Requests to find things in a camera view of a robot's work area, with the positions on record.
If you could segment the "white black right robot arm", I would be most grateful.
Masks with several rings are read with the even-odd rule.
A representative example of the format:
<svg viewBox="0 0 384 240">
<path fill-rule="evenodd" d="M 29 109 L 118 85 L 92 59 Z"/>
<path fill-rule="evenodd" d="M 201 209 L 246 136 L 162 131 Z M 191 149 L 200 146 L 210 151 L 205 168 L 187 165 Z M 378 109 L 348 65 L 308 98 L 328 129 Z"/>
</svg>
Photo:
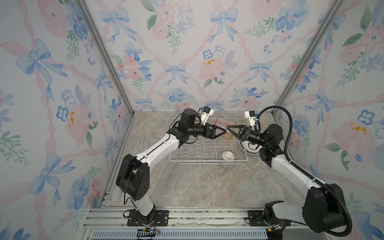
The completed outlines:
<svg viewBox="0 0 384 240">
<path fill-rule="evenodd" d="M 266 223 L 296 222 L 308 226 L 315 233 L 327 232 L 338 237 L 351 233 L 353 224 L 343 190 L 336 184 L 326 184 L 287 158 L 279 146 L 284 138 L 280 126 L 271 124 L 264 132 L 245 125 L 228 126 L 227 129 L 238 140 L 260 146 L 261 160 L 285 176 L 305 197 L 303 205 L 283 201 L 266 204 Z"/>
</svg>

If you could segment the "pink plastic cup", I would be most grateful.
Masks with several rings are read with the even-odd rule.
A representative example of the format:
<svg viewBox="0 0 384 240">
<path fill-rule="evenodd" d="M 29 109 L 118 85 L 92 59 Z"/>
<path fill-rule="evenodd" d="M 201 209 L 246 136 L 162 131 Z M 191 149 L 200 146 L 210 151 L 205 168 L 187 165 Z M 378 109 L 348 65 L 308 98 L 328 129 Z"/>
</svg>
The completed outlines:
<svg viewBox="0 0 384 240">
<path fill-rule="evenodd" d="M 220 128 L 225 129 L 228 132 L 227 126 L 234 126 L 234 125 L 237 125 L 237 124 L 235 122 L 233 122 L 233 121 L 228 120 L 228 119 L 218 118 L 215 121 L 215 125 L 220 127 Z"/>
</svg>

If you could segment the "yellow plastic cup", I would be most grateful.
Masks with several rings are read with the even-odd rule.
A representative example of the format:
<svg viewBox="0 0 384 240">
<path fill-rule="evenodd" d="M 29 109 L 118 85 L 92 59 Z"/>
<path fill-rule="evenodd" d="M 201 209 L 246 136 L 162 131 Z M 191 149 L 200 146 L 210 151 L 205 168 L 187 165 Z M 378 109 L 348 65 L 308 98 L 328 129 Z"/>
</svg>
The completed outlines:
<svg viewBox="0 0 384 240">
<path fill-rule="evenodd" d="M 231 133 L 226 133 L 222 136 L 224 140 L 232 141 L 235 137 Z"/>
</svg>

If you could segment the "small white bowl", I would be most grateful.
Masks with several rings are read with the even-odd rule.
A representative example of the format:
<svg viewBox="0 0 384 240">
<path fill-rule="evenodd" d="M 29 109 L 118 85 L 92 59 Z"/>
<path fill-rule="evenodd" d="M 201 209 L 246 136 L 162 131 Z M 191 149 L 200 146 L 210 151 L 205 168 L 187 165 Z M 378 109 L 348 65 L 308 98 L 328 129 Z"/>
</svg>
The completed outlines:
<svg viewBox="0 0 384 240">
<path fill-rule="evenodd" d="M 225 151 L 222 153 L 222 160 L 223 161 L 233 161 L 235 159 L 235 155 L 231 151 Z"/>
</svg>

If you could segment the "white wire dish rack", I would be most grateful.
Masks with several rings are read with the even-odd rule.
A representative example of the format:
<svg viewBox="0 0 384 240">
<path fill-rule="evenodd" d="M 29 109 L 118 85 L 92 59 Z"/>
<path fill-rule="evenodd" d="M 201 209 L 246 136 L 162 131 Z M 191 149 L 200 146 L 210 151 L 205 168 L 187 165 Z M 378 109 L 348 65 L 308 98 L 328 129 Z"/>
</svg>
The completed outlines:
<svg viewBox="0 0 384 240">
<path fill-rule="evenodd" d="M 198 139 L 192 138 L 192 141 L 192 144 L 184 144 L 171 152 L 166 160 L 181 165 L 221 165 L 224 167 L 232 167 L 248 161 L 247 152 L 239 140 L 228 141 L 223 138 L 210 140 L 199 137 Z M 225 151 L 233 152 L 235 159 L 223 161 L 222 153 Z"/>
</svg>

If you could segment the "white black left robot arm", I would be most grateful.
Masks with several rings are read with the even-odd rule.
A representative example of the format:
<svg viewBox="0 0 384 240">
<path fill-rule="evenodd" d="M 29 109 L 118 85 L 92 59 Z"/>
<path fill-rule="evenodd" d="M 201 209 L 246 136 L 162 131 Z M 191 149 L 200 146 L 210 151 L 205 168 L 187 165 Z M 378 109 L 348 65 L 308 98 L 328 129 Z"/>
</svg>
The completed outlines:
<svg viewBox="0 0 384 240">
<path fill-rule="evenodd" d="M 189 142 L 190 137 L 215 140 L 227 130 L 207 123 L 214 110 L 208 106 L 199 111 L 185 109 L 173 121 L 167 133 L 156 144 L 135 156 L 126 155 L 121 163 L 116 186 L 129 198 L 135 210 L 144 217 L 156 211 L 147 192 L 150 188 L 150 171 L 164 157 Z"/>
</svg>

